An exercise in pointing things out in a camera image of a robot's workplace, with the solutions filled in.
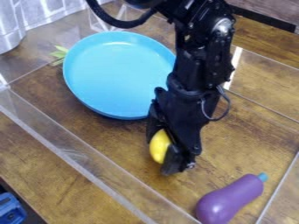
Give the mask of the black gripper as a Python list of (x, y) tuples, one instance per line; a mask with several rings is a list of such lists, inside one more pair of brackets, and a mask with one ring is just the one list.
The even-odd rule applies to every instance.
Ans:
[(189, 88), (174, 73), (167, 77), (167, 88), (155, 89), (146, 140), (151, 142), (159, 130), (165, 130), (171, 139), (162, 165), (165, 176), (195, 167), (195, 157), (202, 154), (202, 128), (221, 119), (213, 116), (221, 96), (219, 85)]

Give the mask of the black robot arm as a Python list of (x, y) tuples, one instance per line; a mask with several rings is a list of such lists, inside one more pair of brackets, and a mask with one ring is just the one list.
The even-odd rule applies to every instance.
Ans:
[(154, 91), (146, 130), (149, 142), (161, 130), (171, 140), (162, 174), (173, 175), (195, 166), (202, 154), (202, 128), (219, 120), (214, 112), (227, 97), (222, 84), (234, 72), (230, 47), (235, 18), (225, 0), (126, 1), (159, 11), (175, 27), (175, 64), (167, 87)]

